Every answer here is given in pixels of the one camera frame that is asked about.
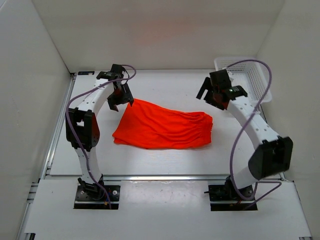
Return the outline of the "orange shorts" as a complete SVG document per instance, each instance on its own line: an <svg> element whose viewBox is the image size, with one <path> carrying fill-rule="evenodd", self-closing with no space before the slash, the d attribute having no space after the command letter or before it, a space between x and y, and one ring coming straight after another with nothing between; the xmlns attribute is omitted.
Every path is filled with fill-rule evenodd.
<svg viewBox="0 0 320 240"><path fill-rule="evenodd" d="M196 149L212 142L213 118L205 112L183 112L135 99L127 105L113 142L143 149Z"/></svg>

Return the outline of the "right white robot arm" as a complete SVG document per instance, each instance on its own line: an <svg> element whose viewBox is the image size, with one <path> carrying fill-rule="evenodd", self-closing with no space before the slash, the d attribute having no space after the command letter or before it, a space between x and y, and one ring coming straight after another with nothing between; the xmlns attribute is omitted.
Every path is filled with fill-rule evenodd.
<svg viewBox="0 0 320 240"><path fill-rule="evenodd" d="M206 103L231 113L252 142L254 153L247 166L235 173L232 169L225 180L224 193L230 200L250 198L249 188L267 177L290 168L293 141L281 137L255 110L248 93L240 85L232 86L227 70L211 72L197 96Z"/></svg>

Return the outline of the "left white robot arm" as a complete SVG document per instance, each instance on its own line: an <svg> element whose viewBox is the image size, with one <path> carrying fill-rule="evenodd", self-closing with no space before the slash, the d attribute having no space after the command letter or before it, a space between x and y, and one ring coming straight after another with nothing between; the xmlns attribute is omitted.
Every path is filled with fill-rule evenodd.
<svg viewBox="0 0 320 240"><path fill-rule="evenodd" d="M91 90L69 100L65 109L66 139L75 150L82 176L78 179L82 190L95 201L110 202L100 171L96 146L100 140L97 116L107 103L109 109L117 111L119 105L134 104L128 81L134 75L128 73L128 64L113 64L109 71L101 71Z"/></svg>

